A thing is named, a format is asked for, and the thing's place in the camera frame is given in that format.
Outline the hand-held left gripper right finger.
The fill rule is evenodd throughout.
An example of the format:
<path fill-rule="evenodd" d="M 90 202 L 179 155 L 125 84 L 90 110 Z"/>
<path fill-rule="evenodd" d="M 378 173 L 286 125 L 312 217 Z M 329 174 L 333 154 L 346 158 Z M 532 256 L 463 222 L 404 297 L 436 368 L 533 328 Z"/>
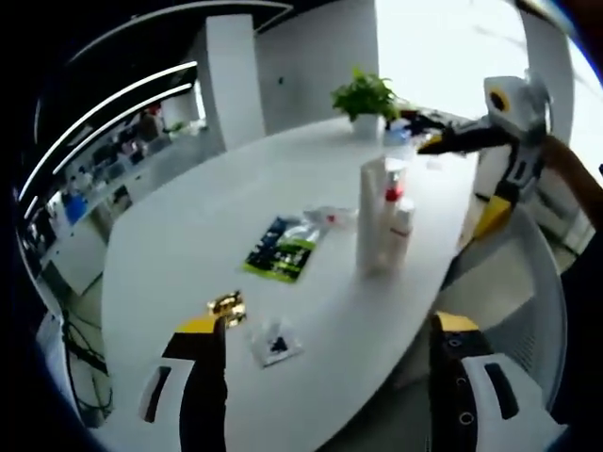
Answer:
<path fill-rule="evenodd" d="M 429 366 L 432 451 L 554 451 L 568 430 L 529 373 L 466 316 L 432 315 Z"/>

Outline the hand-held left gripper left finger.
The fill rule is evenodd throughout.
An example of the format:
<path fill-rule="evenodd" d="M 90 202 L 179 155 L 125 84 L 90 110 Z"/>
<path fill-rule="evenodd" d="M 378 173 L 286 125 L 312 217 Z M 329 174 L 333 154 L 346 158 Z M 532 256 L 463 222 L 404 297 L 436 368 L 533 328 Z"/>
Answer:
<path fill-rule="evenodd" d="M 157 416 L 176 412 L 175 439 L 180 451 L 224 451 L 228 396 L 225 319 L 195 316 L 179 325 L 147 378 L 139 399 L 139 417 L 152 425 Z"/>

